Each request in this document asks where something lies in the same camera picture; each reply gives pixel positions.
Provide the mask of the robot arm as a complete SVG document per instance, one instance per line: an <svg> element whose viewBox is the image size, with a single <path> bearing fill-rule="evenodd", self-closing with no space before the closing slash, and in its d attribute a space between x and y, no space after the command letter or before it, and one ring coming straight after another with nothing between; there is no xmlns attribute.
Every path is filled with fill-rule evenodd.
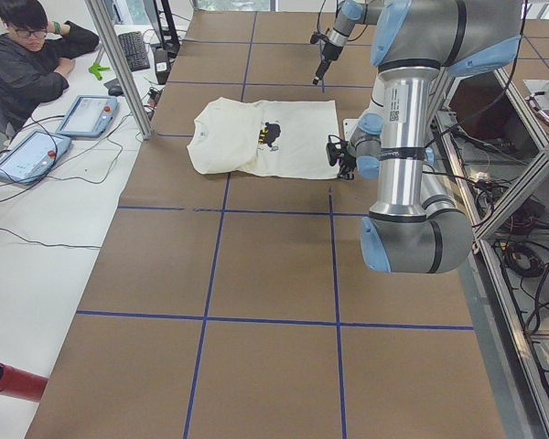
<svg viewBox="0 0 549 439"><path fill-rule="evenodd" d="M382 128L355 146L376 165L378 193L361 219L366 265L385 273L445 273L468 256L466 215L424 172L429 92L441 69L468 77L511 63L521 41L519 1L383 1L371 64L383 86Z"/></svg>
<svg viewBox="0 0 549 439"><path fill-rule="evenodd" d="M333 61L339 59L343 48L350 40L350 35L357 25L376 25L386 1L340 1L336 8L335 21L331 29L321 32L320 27L314 31L309 43L323 43L320 50L320 62L312 83L319 85Z"/></svg>

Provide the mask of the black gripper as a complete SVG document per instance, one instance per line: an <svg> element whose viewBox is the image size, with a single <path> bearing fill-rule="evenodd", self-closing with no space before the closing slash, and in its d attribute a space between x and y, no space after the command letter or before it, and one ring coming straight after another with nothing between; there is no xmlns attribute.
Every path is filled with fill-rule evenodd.
<svg viewBox="0 0 549 439"><path fill-rule="evenodd" d="M349 153L342 154L338 159L339 172L337 178L344 180L353 180L357 168L356 158Z"/></svg>
<svg viewBox="0 0 549 439"><path fill-rule="evenodd" d="M327 72L330 64L333 61L336 61L339 59L339 55L341 54L343 50L342 46L336 46L332 43L326 43L322 49L322 60L320 61L320 64L318 66L318 70L316 71L314 78L312 80L312 83L314 85L318 85L324 78L325 73Z"/></svg>

